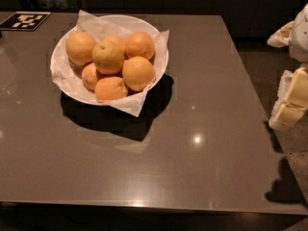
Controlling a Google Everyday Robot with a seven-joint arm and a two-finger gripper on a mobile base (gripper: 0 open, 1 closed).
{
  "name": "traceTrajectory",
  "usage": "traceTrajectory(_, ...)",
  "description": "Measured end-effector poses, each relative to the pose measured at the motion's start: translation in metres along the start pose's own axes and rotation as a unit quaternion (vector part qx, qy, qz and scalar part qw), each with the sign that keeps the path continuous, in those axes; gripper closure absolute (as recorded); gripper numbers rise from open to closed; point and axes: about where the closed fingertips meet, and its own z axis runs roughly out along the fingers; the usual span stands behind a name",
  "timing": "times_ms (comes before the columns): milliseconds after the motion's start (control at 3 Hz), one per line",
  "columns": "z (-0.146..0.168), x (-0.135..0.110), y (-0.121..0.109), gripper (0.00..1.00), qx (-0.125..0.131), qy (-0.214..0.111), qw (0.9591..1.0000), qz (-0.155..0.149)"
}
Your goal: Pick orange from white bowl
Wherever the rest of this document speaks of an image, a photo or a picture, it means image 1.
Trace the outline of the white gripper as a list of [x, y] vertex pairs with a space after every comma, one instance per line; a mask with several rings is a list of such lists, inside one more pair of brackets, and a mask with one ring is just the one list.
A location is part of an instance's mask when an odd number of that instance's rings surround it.
[[[289, 45], [290, 56], [300, 63], [308, 62], [308, 4], [267, 41], [267, 44], [281, 48]], [[308, 111], [308, 68], [302, 66], [291, 72], [285, 70], [281, 76], [277, 100], [273, 105], [269, 127], [286, 131], [302, 119]]]

